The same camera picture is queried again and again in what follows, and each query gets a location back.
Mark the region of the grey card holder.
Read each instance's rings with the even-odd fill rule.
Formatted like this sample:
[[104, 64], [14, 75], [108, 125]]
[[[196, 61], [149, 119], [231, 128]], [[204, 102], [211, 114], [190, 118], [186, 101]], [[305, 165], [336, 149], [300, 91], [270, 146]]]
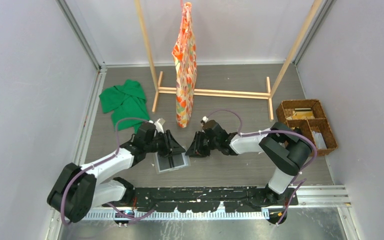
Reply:
[[186, 155], [186, 151], [170, 157], [162, 157], [158, 153], [154, 154], [154, 166], [158, 175], [180, 170], [190, 165], [190, 158]]

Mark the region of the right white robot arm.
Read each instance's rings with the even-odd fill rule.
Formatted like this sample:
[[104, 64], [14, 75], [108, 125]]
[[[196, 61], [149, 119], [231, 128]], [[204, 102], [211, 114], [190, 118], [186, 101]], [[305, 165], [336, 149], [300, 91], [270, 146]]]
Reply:
[[317, 148], [311, 140], [281, 122], [265, 130], [228, 133], [215, 120], [204, 121], [202, 130], [195, 133], [185, 154], [193, 158], [205, 158], [212, 150], [218, 150], [226, 156], [265, 153], [276, 166], [265, 192], [265, 198], [271, 205], [279, 205], [285, 199], [287, 187], [300, 173], [310, 155], [317, 154]]

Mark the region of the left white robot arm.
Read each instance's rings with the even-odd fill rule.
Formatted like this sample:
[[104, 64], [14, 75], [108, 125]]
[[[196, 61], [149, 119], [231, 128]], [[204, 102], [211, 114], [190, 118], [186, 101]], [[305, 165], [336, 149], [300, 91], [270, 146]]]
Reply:
[[185, 152], [171, 131], [163, 130], [161, 123], [144, 121], [127, 142], [109, 155], [83, 165], [67, 164], [46, 202], [60, 212], [62, 219], [72, 223], [79, 222], [90, 209], [101, 205], [116, 202], [128, 207], [134, 201], [135, 187], [121, 177], [110, 177], [134, 167], [149, 153], [169, 158]]

